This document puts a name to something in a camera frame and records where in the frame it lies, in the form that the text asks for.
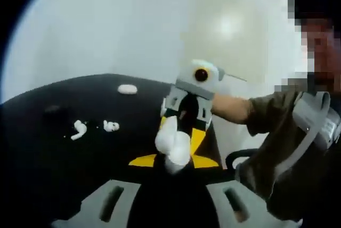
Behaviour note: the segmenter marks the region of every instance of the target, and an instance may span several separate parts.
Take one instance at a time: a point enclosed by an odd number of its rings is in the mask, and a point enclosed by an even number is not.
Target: black round table
[[[121,84],[135,85],[138,93],[119,94]],[[80,210],[82,200],[108,180],[148,184],[139,192],[141,199],[153,192],[157,195],[156,188],[164,187],[169,178],[158,174],[158,169],[128,163],[157,153],[154,140],[160,106],[169,90],[170,84],[105,74],[46,85],[2,104],[6,220],[11,224],[33,222],[38,227],[69,219]],[[53,105],[62,107],[65,114],[46,116],[46,108]],[[78,119],[87,122],[88,130],[72,141],[73,123]],[[106,132],[103,120],[118,122],[120,129]],[[213,126],[198,153],[220,163]],[[179,192],[179,188],[189,188],[189,183],[205,185],[232,180],[232,176],[221,167],[201,168],[183,176],[183,186],[172,183]],[[165,190],[170,190],[170,181]],[[191,190],[200,198],[198,190]],[[139,222],[143,222],[143,212],[132,212],[139,213]]]

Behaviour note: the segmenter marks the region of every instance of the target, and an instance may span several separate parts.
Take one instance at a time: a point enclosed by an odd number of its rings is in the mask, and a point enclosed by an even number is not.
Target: white backdrop
[[[243,79],[225,76],[221,93],[244,97],[271,93],[274,85],[302,66],[301,35],[288,19],[287,4],[287,0],[33,0],[7,50],[1,100],[92,74],[172,83],[183,61],[193,58],[212,61]],[[249,147],[243,126],[217,118],[214,123],[223,156],[242,142]],[[252,145],[261,140],[252,140]]]

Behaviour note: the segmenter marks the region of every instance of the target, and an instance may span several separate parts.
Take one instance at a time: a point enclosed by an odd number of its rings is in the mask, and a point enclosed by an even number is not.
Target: white tissue
[[[166,156],[165,166],[168,172],[175,174],[191,160],[191,138],[185,132],[176,132],[175,143]]]
[[[118,92],[125,95],[133,95],[137,93],[137,87],[130,84],[122,84],[118,87]]]
[[[176,116],[167,118],[159,130],[155,138],[156,149],[163,153],[169,154],[175,143],[175,136],[177,131]]]
[[[111,121],[107,122],[106,120],[103,121],[103,128],[106,132],[112,132],[119,130],[119,124],[113,123]]]
[[[76,120],[76,122],[74,123],[74,127],[78,134],[71,136],[72,140],[81,138],[87,131],[86,125],[83,124],[80,120]]]

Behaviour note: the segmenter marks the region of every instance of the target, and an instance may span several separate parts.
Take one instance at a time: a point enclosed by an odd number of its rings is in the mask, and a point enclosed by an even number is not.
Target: man
[[[313,86],[309,88],[313,91],[328,91],[331,107],[341,115],[340,42],[327,17],[315,9],[308,10],[302,20],[302,32],[315,64],[308,86]],[[289,175],[273,187],[275,166],[287,159],[306,135],[292,117],[298,93],[293,89],[249,100],[217,94],[212,112],[227,121],[247,125],[251,136],[269,133],[257,153],[241,165],[240,182],[266,200],[269,212],[277,218],[295,221],[303,218],[305,225],[316,218],[319,212],[316,209],[329,205],[322,193],[330,193],[330,174],[341,158],[341,145],[339,142],[323,152],[312,144]]]

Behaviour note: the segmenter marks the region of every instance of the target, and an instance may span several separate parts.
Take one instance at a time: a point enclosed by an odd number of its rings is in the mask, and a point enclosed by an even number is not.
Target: olive shirt
[[[297,95],[295,91],[275,92],[250,99],[254,111],[246,124],[251,136],[269,134],[258,151],[241,165],[241,183],[265,199],[268,211],[279,219],[299,220],[303,217],[315,201],[328,167],[328,152],[322,152],[312,144],[290,172],[275,184],[269,198],[275,166],[288,158],[306,135],[292,117]],[[245,179],[250,172],[253,186]]]

